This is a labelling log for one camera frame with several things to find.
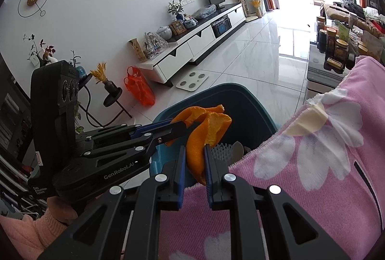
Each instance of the trash bin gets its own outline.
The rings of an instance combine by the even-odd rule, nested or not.
[[[162,111],[154,123],[174,118],[191,106],[209,108],[220,104],[225,107],[225,114],[232,118],[221,143],[234,144],[239,141],[243,146],[254,150],[277,131],[276,125],[258,99],[246,87],[234,83],[211,87],[178,102]],[[178,158],[180,146],[186,144],[189,134],[197,126],[198,123],[193,124],[187,130],[188,135],[178,138],[170,147],[164,144],[157,146],[157,151],[151,157],[150,176],[160,173],[166,162]],[[185,187],[195,183],[191,173],[186,170]]]

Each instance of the silver screw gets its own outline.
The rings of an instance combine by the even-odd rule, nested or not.
[[[269,191],[270,191],[272,194],[278,195],[278,194],[281,192],[281,188],[280,188],[278,185],[271,185],[271,186],[269,187]]]
[[[110,188],[110,194],[111,195],[117,195],[122,191],[122,188],[120,186],[113,186]]]
[[[237,177],[233,173],[227,173],[225,174],[225,180],[228,182],[235,181]]]
[[[158,174],[158,175],[155,177],[155,180],[156,180],[157,182],[164,182],[166,179],[167,179],[167,175],[165,175],[165,174]]]

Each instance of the blue gripper pad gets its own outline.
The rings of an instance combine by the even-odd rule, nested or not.
[[[204,148],[205,151],[205,179],[206,179],[206,192],[207,192],[207,201],[209,202],[209,207],[212,208],[213,197],[212,197],[212,176],[209,155],[207,153],[207,147]]]
[[[178,187],[178,208],[182,208],[183,204],[183,196],[184,196],[184,178],[186,176],[186,147],[183,148],[182,157],[179,157],[178,162],[181,163],[180,165],[180,175],[179,179],[176,181],[177,187]]]
[[[135,133],[131,135],[131,139],[141,137],[143,135],[143,133],[148,133],[152,129],[155,129],[159,126],[167,125],[171,122],[171,120],[172,119],[138,127],[137,130],[135,131]]]

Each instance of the white flower print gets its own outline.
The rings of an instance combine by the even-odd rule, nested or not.
[[[231,260],[230,231],[219,234],[218,237],[206,237],[206,260]],[[195,260],[193,257],[177,251],[169,256],[169,260]]]
[[[298,175],[303,187],[310,191],[325,183],[329,168],[343,180],[350,173],[346,145],[363,145],[361,106],[356,102],[339,102],[346,89],[335,89],[309,100],[304,110],[271,145],[262,150],[254,167],[254,175],[270,179],[289,163],[295,150],[294,137],[302,137],[297,153]]]

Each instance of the gold jar lid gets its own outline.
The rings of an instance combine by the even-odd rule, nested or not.
[[[335,37],[337,35],[337,31],[333,28],[328,28],[327,30],[328,36]]]
[[[338,46],[340,46],[342,48],[346,48],[346,47],[349,46],[349,44],[346,41],[341,40],[341,39],[337,39],[336,43],[337,43]]]
[[[368,49],[362,45],[358,45],[358,52],[360,55],[366,56],[368,54]]]
[[[359,45],[361,45],[361,46],[367,48],[366,44],[365,44],[363,41],[360,41],[360,40],[359,40]]]

